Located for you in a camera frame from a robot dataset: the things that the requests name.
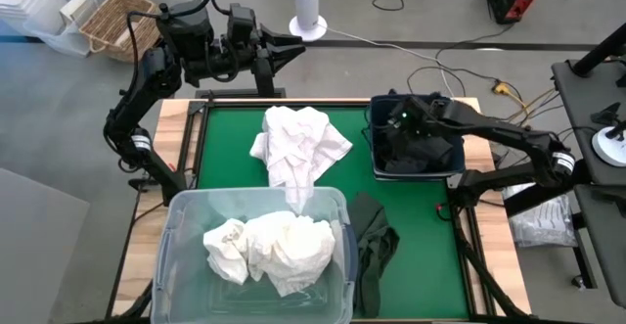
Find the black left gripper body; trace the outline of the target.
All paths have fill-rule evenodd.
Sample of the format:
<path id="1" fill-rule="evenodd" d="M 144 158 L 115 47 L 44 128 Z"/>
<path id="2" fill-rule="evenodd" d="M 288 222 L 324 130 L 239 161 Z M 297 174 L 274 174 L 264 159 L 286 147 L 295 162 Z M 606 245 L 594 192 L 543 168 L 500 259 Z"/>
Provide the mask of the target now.
<path id="1" fill-rule="evenodd" d="M 246 44 L 248 58 L 244 61 L 244 69 L 252 71 L 254 66 L 260 62 L 269 72 L 274 70 L 272 55 L 269 45 L 273 40 L 271 31 L 263 24 L 254 25 L 250 31 L 249 40 Z"/>

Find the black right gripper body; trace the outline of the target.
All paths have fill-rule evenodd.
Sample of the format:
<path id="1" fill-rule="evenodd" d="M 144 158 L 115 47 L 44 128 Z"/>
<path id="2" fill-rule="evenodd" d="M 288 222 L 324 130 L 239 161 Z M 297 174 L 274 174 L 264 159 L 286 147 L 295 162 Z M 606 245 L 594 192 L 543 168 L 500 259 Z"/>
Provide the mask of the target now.
<path id="1" fill-rule="evenodd" d="M 410 96 L 408 125 L 416 135 L 429 136 L 437 125 L 437 111 L 443 105 L 442 96 Z"/>

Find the black garment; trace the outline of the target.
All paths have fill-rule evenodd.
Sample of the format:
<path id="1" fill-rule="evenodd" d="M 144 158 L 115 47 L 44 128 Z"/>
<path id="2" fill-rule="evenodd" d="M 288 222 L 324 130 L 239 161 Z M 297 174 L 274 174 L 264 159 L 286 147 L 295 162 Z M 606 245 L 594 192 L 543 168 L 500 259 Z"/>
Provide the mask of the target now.
<path id="1" fill-rule="evenodd" d="M 377 143 L 377 157 L 382 163 L 382 170 L 395 174 L 444 171 L 450 164 L 454 148 L 441 137 L 396 129 L 381 133 Z"/>

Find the large white shirt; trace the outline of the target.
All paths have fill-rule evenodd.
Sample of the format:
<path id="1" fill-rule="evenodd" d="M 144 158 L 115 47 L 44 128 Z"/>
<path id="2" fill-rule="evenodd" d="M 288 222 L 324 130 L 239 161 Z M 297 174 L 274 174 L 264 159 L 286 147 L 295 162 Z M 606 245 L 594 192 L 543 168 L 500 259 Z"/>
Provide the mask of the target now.
<path id="1" fill-rule="evenodd" d="M 286 189 L 286 202 L 302 213 L 314 183 L 352 149 L 327 114 L 312 107 L 273 106 L 263 116 L 262 131 L 249 154 L 266 166 L 271 187 Z"/>

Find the small cream white garment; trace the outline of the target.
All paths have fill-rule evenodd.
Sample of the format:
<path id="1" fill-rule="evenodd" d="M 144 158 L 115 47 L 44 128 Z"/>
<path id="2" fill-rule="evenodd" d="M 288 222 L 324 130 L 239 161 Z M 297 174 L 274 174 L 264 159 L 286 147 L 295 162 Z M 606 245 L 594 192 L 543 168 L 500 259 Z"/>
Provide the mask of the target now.
<path id="1" fill-rule="evenodd" d="M 246 225 L 234 218 L 203 234 L 209 267 L 223 280 L 242 285 L 248 277 Z"/>

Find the blue tray with dark clothes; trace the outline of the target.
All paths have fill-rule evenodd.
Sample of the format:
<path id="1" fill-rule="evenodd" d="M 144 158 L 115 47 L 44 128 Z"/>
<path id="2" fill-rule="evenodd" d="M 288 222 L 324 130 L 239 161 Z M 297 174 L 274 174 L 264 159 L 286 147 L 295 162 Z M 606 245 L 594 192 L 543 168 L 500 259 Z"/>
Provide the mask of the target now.
<path id="1" fill-rule="evenodd" d="M 385 131 L 391 129 L 412 132 L 410 130 L 410 126 L 401 126 L 399 128 L 395 128 L 387 122 L 389 119 L 389 113 L 393 109 L 393 107 L 399 102 L 408 102 L 409 97 L 409 94 L 397 94 L 395 92 L 388 93 L 386 95 L 378 95 L 371 99 L 368 109 L 365 110 L 367 127 L 362 130 L 362 134 L 370 147 L 373 173 L 375 178 L 377 180 L 428 181 L 444 179 L 450 175 L 464 171 L 464 138 L 459 135 L 441 136 L 434 135 L 432 133 L 429 136 L 444 138 L 454 145 L 452 159 L 449 166 L 444 171 L 433 173 L 395 174 L 387 173 L 382 170 L 382 163 L 377 157 L 378 137 L 381 133 L 384 133 Z"/>

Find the white tower fan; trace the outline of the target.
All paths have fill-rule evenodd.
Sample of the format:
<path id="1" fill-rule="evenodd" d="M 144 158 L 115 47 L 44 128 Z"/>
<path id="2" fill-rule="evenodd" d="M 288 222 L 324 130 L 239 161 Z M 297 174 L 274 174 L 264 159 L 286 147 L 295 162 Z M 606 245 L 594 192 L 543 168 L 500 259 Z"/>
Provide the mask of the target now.
<path id="1" fill-rule="evenodd" d="M 292 35 L 300 36 L 304 42 L 321 39 L 327 31 L 327 21 L 320 15 L 319 0 L 294 0 L 295 16 L 289 29 Z"/>

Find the green table mat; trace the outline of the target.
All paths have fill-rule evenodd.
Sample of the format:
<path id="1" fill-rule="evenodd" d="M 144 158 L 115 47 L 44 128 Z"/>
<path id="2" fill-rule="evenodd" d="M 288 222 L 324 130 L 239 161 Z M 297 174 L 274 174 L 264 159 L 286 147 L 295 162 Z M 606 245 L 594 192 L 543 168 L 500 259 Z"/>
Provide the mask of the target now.
<path id="1" fill-rule="evenodd" d="M 468 315 L 466 287 L 450 223 L 439 219 L 445 200 L 440 182 L 378 181 L 362 134 L 362 108 L 327 108 L 331 124 L 352 143 L 350 152 L 318 180 L 335 187 L 347 201 L 363 192 L 384 207 L 400 237 L 380 279 L 382 319 L 461 319 Z M 212 109 L 202 151 L 201 189 L 265 187 L 265 164 L 249 154 L 261 130 L 262 108 Z"/>

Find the wicker basket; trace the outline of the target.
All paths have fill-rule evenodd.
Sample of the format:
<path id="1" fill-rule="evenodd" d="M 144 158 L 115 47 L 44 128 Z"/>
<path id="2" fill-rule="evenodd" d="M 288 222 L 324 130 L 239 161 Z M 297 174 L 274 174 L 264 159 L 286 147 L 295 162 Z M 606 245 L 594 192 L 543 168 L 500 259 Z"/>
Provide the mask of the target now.
<path id="1" fill-rule="evenodd" d="M 99 6 L 79 30 L 87 38 L 92 53 L 104 53 L 125 63 L 133 62 L 133 47 L 126 24 L 126 16 L 131 11 L 152 14 L 157 11 L 157 5 L 151 0 L 105 0 Z M 142 58 L 160 38 L 156 21 L 133 16 L 131 25 L 136 38 L 138 57 Z"/>

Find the black side table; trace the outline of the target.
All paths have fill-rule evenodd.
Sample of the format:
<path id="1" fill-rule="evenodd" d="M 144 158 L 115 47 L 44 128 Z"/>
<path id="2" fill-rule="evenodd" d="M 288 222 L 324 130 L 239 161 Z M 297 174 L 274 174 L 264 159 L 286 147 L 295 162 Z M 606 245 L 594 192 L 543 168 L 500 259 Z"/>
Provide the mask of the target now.
<path id="1" fill-rule="evenodd" d="M 590 120 L 615 102 L 621 104 L 619 121 L 626 120 L 626 86 L 618 85 L 626 68 L 601 63 L 586 77 L 574 74 L 568 63 L 554 64 L 552 70 L 589 175 L 573 191 L 611 299 L 626 308 L 626 167 L 609 165 L 594 152 L 592 138 L 607 125 Z"/>

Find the plastic bag with white contents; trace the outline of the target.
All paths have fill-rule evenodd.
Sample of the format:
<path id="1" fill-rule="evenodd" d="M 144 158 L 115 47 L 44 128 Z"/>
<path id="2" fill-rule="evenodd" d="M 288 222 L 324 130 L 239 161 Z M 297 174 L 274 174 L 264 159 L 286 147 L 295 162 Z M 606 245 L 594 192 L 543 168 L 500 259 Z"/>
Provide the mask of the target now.
<path id="1" fill-rule="evenodd" d="M 577 246 L 566 195 L 509 216 L 509 224 L 518 248 Z"/>

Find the black pole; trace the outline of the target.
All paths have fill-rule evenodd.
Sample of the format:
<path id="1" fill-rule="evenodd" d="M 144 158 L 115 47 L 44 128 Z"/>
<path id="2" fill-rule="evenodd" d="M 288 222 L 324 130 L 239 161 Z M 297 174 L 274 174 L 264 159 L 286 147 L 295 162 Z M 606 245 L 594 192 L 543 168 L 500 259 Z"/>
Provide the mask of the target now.
<path id="1" fill-rule="evenodd" d="M 626 23 L 570 68 L 574 74 L 585 77 L 606 58 L 623 54 L 626 54 Z"/>

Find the clear plastic storage bin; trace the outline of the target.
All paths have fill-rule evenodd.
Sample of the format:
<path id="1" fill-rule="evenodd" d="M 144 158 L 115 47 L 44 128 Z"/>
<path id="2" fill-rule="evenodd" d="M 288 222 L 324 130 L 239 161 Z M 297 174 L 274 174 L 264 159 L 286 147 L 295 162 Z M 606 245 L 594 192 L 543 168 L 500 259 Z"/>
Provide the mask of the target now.
<path id="1" fill-rule="evenodd" d="M 210 269 L 202 236 L 230 218 L 248 221 L 290 209 L 284 188 L 181 192 L 170 202 L 153 280 L 152 324 L 349 324 L 358 247 L 346 199 L 316 187 L 303 215 L 330 223 L 333 257 L 316 283 L 280 297 L 267 277 L 239 286 Z"/>

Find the black metal rig frame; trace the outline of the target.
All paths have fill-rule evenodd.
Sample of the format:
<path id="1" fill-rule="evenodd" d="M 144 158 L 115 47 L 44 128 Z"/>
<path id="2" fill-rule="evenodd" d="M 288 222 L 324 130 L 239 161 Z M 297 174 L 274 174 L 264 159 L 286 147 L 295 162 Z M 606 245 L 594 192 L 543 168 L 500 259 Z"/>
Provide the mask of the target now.
<path id="1" fill-rule="evenodd" d="M 167 163 L 185 159 L 184 166 L 191 168 L 200 156 L 201 129 L 208 125 L 205 105 L 211 104 L 268 104 L 268 99 L 226 98 L 166 99 L 159 112 L 154 143 L 156 152 Z M 165 208 L 154 203 L 162 199 L 159 189 L 142 187 L 137 195 L 133 216 L 141 212 L 146 216 L 139 224 L 133 223 L 128 231 L 120 260 L 118 274 L 106 316 L 113 317 L 128 310 L 145 292 L 152 280 L 157 257 L 157 245 L 166 217 Z M 514 248 L 513 236 L 503 199 L 495 192 L 484 195 L 483 201 L 461 216 L 464 234 L 469 242 L 482 252 L 485 266 L 499 286 L 522 311 L 529 314 L 531 306 Z"/>

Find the small black bracket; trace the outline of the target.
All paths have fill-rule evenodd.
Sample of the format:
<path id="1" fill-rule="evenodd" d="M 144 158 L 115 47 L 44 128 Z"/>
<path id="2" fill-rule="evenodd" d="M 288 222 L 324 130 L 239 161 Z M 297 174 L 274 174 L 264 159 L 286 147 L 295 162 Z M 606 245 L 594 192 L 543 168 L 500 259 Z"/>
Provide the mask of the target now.
<path id="1" fill-rule="evenodd" d="M 614 126 L 619 122 L 618 110 L 621 104 L 615 102 L 600 110 L 599 112 L 590 115 L 591 122 L 595 124 Z"/>

